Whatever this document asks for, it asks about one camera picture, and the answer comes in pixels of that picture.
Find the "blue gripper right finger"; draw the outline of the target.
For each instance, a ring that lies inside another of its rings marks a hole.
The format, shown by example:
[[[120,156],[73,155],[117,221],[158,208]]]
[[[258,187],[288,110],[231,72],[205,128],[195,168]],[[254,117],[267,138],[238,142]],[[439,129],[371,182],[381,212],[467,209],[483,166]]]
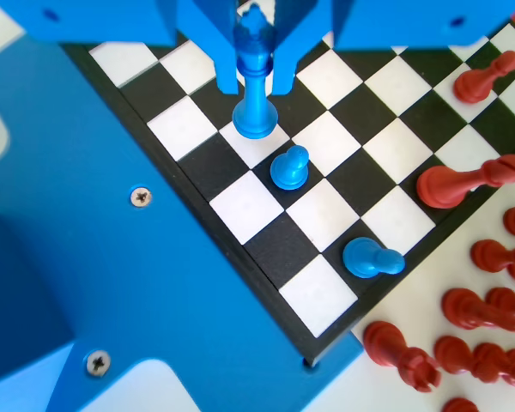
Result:
[[[298,62],[331,30],[331,18],[332,1],[276,1],[273,95],[292,90]]]

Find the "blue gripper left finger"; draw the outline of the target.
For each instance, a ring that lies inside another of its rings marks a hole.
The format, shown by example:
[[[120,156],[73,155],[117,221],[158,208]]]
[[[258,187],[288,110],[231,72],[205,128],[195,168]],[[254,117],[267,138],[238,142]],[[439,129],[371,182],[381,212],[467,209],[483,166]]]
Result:
[[[177,1],[177,27],[214,62],[217,87],[224,94],[237,94],[237,52],[233,30],[237,22],[236,1]]]

